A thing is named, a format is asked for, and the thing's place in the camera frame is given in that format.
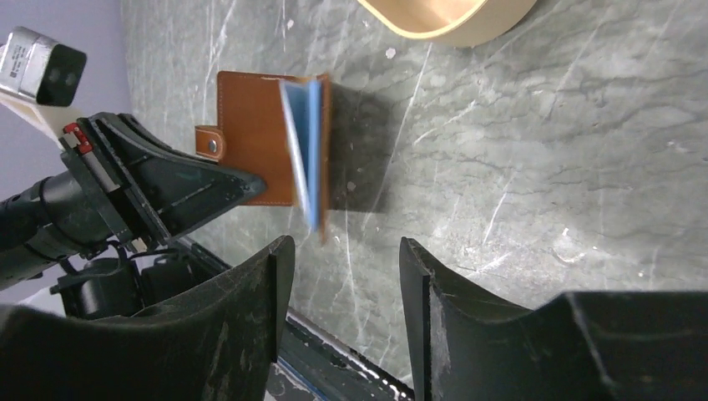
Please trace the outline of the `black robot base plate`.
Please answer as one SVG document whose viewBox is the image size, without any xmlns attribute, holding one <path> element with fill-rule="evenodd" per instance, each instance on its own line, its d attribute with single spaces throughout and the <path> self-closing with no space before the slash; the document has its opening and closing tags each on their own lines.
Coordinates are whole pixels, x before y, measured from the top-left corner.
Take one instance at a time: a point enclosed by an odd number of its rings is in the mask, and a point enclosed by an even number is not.
<svg viewBox="0 0 708 401">
<path fill-rule="evenodd" d="M 51 287 L 86 326 L 60 360 L 87 400 L 410 400 L 412 390 L 288 307 L 295 247 L 274 240 L 239 266 L 193 241 L 99 258 Z"/>
</svg>

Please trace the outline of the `beige plastic tray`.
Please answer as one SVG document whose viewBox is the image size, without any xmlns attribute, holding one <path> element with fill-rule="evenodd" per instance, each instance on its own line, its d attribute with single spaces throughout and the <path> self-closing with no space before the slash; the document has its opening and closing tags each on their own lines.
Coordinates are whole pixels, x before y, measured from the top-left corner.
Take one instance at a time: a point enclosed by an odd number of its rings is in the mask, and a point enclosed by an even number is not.
<svg viewBox="0 0 708 401">
<path fill-rule="evenodd" d="M 536 0 L 360 0 L 394 33 L 411 40 L 474 47 L 506 33 Z"/>
</svg>

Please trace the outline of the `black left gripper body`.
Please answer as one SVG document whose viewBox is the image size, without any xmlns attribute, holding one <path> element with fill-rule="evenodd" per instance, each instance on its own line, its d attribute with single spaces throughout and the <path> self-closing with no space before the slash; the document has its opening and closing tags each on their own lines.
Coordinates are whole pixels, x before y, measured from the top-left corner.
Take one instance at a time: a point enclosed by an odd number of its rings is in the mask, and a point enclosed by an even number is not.
<svg viewBox="0 0 708 401">
<path fill-rule="evenodd" d="M 266 189 L 258 175 L 173 150 L 131 114 L 78 118 L 59 141 L 94 214 L 124 246 L 164 246 Z"/>
</svg>

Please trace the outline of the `brown leather card holder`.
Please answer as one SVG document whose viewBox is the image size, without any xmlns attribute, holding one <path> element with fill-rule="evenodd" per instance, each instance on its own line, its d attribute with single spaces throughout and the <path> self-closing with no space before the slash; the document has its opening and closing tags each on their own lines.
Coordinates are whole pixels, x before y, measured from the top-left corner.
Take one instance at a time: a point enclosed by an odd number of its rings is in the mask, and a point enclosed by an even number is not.
<svg viewBox="0 0 708 401">
<path fill-rule="evenodd" d="M 265 190 L 251 206 L 299 206 L 326 238 L 329 210 L 331 80 L 220 71 L 215 125 L 195 126 L 195 152 L 258 175 Z"/>
</svg>

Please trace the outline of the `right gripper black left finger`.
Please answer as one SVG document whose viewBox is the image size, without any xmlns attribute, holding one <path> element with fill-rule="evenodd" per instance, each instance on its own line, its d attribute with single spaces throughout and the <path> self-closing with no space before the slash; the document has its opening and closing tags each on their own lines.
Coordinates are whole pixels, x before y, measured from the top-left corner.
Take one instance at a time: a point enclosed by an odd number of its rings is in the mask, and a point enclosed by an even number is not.
<svg viewBox="0 0 708 401">
<path fill-rule="evenodd" d="M 294 240 L 280 236 L 238 266 L 194 242 L 177 248 L 206 281 L 131 317 L 2 306 L 2 399 L 262 399 L 286 322 Z"/>
</svg>

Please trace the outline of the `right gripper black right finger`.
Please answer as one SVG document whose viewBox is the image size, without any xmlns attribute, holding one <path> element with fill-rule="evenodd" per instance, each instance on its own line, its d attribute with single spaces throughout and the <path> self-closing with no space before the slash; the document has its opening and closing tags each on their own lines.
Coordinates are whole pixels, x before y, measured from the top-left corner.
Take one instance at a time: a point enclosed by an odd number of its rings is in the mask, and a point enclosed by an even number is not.
<svg viewBox="0 0 708 401">
<path fill-rule="evenodd" d="M 705 292 L 563 292 L 506 301 L 402 238 L 418 400 L 704 400 Z"/>
</svg>

